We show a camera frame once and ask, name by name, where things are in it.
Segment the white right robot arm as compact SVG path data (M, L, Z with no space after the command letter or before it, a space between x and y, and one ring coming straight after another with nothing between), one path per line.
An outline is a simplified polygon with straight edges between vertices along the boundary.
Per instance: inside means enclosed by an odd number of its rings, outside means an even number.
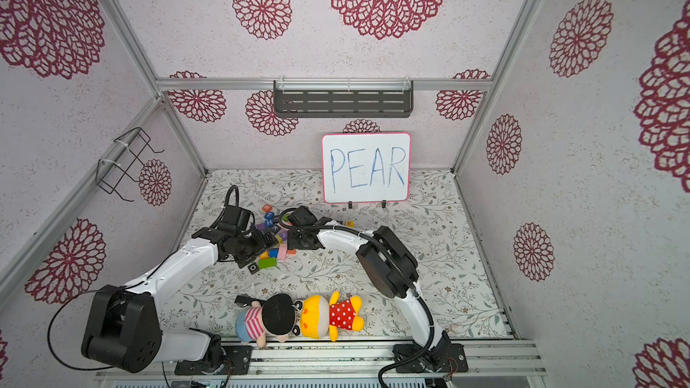
M451 340L439 327L423 298L418 262L387 226L359 231L330 217L316 217L308 207L288 208L279 215L289 242L300 250L337 250L355 255L373 286L397 304L408 321L419 359L438 366Z

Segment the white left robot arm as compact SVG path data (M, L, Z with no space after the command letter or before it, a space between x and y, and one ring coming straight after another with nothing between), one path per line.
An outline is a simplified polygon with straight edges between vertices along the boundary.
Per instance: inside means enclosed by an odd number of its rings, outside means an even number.
M252 263L277 244L272 228L248 225L245 210L233 208L203 227L154 269L126 285L95 292L81 354L112 368L138 373L152 363L178 361L211 373L226 354L219 335L198 329L164 330L158 312L185 284L219 262Z

